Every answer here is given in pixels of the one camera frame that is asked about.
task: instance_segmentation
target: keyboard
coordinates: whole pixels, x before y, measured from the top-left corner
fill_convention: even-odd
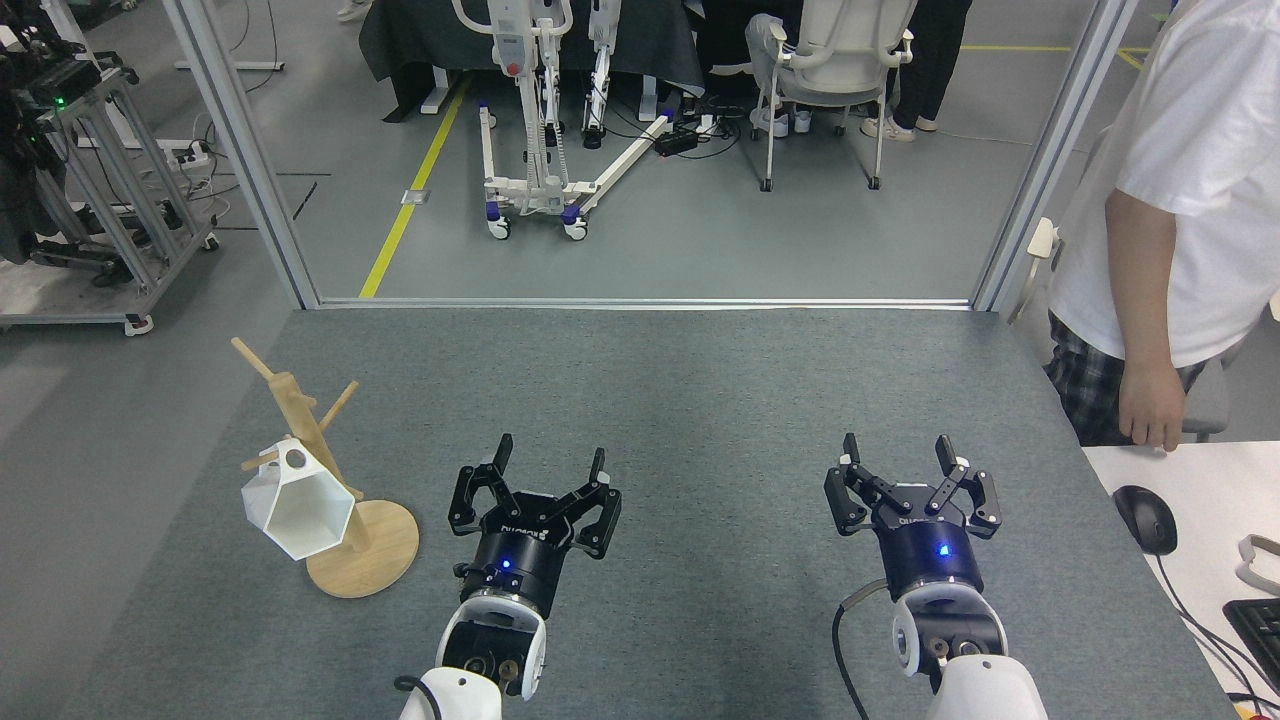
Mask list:
[[[1280,598],[1233,600],[1222,606],[1222,614],[1271,684],[1280,685]]]

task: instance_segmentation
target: wooden base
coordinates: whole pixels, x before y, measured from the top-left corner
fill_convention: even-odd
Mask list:
[[[417,520],[408,510],[387,500],[367,500],[357,502],[355,511],[369,538],[362,551],[344,542],[307,557],[311,580],[334,597],[366,597],[390,587],[417,555]]]

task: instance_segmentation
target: white desk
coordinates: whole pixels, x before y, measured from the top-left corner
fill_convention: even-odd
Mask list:
[[[1240,564],[1236,544],[1249,533],[1280,538],[1280,442],[1181,445],[1169,454],[1087,447],[1084,454],[1107,492],[1135,484],[1169,503],[1178,521],[1178,548],[1164,561],[1174,589],[1201,624],[1248,652],[1222,615],[1222,605],[1270,597],[1235,577]],[[1137,544],[1133,550],[1140,552]],[[1155,557],[1148,556],[1147,562],[1158,575]],[[1280,577],[1280,561],[1267,553],[1260,552],[1253,566],[1266,578]],[[1224,688],[1244,692],[1220,660],[1203,647],[1201,651]],[[1280,702],[1256,673],[1244,662],[1240,666],[1261,697]]]

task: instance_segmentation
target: wooden mug tree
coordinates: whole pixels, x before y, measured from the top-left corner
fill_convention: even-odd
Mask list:
[[[342,487],[361,501],[355,503],[342,543],[306,557],[307,574],[321,591],[334,597],[366,597],[389,587],[408,570],[417,555],[419,529],[413,515],[403,506],[387,500],[364,500],[365,493],[352,488],[338,470],[338,464],[325,442],[324,432],[360,387],[352,380],[319,421],[312,414],[314,397],[298,387],[293,373],[273,373],[244,342],[236,337],[232,345],[266,380],[271,397],[280,407],[289,433],[302,443],[316,461],[333,474]],[[266,451],[241,464],[251,471],[271,462],[284,462],[275,451]]]

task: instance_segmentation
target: plaid shorts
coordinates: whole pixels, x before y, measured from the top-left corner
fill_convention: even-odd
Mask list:
[[[1062,398],[1062,410],[1075,428],[1082,447],[1133,445],[1120,433],[1120,379],[1124,360],[1091,346],[1071,332],[1053,313],[1050,334],[1056,343],[1044,373]],[[1208,361],[1178,369],[1183,389],[1189,391]]]

